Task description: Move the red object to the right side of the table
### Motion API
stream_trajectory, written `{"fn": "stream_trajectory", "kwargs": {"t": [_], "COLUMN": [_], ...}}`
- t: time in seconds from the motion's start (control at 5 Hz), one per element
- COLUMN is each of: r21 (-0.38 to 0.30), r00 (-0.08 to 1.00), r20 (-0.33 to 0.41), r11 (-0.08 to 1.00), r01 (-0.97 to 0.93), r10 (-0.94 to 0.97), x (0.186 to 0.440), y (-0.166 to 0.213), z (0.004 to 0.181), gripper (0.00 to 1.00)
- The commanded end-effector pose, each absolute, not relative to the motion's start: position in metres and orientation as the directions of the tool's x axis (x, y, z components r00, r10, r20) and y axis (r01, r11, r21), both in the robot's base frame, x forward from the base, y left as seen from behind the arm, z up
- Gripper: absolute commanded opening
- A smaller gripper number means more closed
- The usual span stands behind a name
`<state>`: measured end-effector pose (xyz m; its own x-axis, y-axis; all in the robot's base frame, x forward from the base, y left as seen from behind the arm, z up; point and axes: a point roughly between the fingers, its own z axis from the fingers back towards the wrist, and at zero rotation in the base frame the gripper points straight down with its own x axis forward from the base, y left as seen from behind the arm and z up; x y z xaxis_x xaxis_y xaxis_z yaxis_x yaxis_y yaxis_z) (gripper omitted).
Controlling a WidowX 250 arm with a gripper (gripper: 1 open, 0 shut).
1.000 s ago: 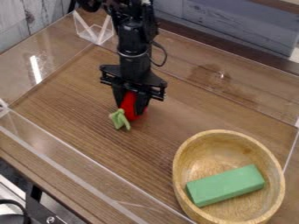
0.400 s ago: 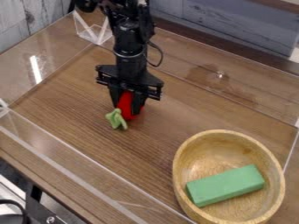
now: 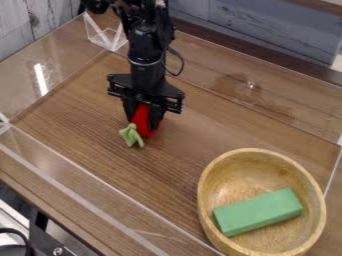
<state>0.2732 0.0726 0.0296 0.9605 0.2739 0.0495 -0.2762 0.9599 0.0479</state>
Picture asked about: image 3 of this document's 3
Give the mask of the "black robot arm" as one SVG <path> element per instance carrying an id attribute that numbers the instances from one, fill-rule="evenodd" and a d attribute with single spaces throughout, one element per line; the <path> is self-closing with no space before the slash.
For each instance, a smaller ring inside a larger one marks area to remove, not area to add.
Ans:
<path id="1" fill-rule="evenodd" d="M 165 114 L 182 113 L 185 92 L 166 78 L 179 76 L 185 58 L 171 48 L 175 40 L 169 0 L 81 0 L 83 8 L 103 14 L 109 8 L 119 17 L 129 40 L 127 74 L 109 74 L 109 94 L 122 99 L 130 123 L 141 135 L 159 129 Z"/>

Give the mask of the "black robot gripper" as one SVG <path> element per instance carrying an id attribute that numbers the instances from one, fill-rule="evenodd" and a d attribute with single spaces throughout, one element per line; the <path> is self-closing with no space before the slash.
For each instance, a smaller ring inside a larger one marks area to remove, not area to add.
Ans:
<path id="1" fill-rule="evenodd" d="M 185 92 L 166 80 L 165 59 L 151 63 L 129 60 L 131 72 L 109 74 L 107 89 L 111 96 L 123 101 L 127 120 L 131 121 L 139 104 L 150 105 L 149 129 L 157 130 L 166 111 L 181 113 Z"/>

